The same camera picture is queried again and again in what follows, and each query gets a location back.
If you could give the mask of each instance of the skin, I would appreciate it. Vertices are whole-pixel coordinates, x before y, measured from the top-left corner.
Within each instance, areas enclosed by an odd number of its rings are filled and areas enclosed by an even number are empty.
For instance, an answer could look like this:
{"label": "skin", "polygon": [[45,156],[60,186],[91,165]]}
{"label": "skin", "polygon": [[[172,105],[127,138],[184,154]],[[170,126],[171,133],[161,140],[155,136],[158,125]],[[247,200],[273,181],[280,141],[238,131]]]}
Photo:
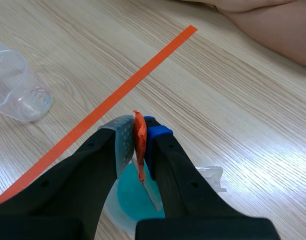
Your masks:
{"label": "skin", "polygon": [[306,66],[306,0],[240,12],[216,7],[255,41]]}

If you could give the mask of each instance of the wooden table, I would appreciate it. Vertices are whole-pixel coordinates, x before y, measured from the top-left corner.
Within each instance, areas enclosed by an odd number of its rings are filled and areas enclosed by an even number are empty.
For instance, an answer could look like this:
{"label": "wooden table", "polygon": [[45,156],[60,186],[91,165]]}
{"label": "wooden table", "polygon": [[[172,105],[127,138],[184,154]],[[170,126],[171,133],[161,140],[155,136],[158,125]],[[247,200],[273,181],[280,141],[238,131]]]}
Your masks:
{"label": "wooden table", "polygon": [[[221,197],[306,240],[306,68],[201,5],[170,0],[0,0],[0,41],[53,89],[40,120],[0,115],[0,194],[188,25],[198,32],[113,107],[174,130],[196,165],[224,168]],[[130,239],[102,215],[99,239]]]}

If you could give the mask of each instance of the orange tape strip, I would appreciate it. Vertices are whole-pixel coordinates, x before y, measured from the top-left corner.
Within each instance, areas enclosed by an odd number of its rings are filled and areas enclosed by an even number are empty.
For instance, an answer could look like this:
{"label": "orange tape strip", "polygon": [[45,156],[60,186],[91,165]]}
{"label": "orange tape strip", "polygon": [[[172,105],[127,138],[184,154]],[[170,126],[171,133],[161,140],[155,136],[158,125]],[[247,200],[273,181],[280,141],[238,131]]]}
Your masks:
{"label": "orange tape strip", "polygon": [[92,127],[104,114],[128,94],[137,84],[159,66],[179,46],[181,46],[197,29],[188,26],[148,63],[141,67],[133,76],[124,82],[115,92],[105,99],[86,118],[76,125],[65,137],[52,147],[37,163],[16,180],[5,192],[0,195],[0,204],[10,199],[30,183],[32,183],[48,166],[59,158],[74,142],[76,142],[90,127]]}

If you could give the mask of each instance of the measuring cup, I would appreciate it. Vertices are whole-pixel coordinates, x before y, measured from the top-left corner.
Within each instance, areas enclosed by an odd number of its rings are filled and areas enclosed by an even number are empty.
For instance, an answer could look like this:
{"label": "measuring cup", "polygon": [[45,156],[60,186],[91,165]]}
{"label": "measuring cup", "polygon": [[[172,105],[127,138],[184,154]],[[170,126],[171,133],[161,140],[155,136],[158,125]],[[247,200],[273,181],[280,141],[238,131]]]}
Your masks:
{"label": "measuring cup", "polygon": [[0,113],[29,122],[44,115],[51,104],[48,84],[20,52],[0,42]]}

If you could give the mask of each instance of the black plastic handle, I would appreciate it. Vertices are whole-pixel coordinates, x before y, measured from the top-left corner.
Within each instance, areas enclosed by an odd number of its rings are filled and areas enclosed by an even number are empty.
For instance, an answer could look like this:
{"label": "black plastic handle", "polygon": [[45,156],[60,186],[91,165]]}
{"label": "black plastic handle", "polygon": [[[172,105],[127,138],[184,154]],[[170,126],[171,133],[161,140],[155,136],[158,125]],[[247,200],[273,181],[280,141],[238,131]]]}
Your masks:
{"label": "black plastic handle", "polygon": [[0,204],[0,240],[93,240],[116,179],[115,131],[100,129],[73,155]]}
{"label": "black plastic handle", "polygon": [[[145,120],[149,128],[160,124]],[[243,215],[229,206],[196,170],[173,136],[150,139],[148,166],[161,194],[166,219],[140,221],[136,240],[279,240],[270,220]]]}

